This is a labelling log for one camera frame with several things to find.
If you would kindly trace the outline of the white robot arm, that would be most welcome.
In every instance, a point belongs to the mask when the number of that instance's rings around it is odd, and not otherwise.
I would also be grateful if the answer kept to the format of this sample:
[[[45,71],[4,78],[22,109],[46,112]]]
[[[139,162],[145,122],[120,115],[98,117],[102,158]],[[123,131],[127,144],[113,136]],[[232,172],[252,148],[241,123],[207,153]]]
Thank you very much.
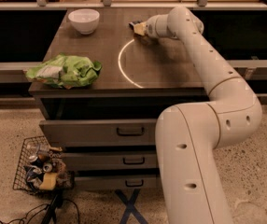
[[[233,224],[213,149],[245,141],[261,122],[260,101],[203,37],[189,9],[173,8],[142,24],[151,38],[180,40],[209,100],[172,105],[159,115],[155,143],[169,224]]]

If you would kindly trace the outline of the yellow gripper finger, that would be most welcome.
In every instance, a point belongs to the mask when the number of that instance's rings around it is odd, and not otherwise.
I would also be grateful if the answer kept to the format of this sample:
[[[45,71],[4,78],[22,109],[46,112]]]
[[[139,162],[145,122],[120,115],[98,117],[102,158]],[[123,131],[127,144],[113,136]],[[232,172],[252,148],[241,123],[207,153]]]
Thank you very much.
[[[147,34],[147,23],[145,21],[137,23],[133,26],[133,31],[137,35],[146,35]]]

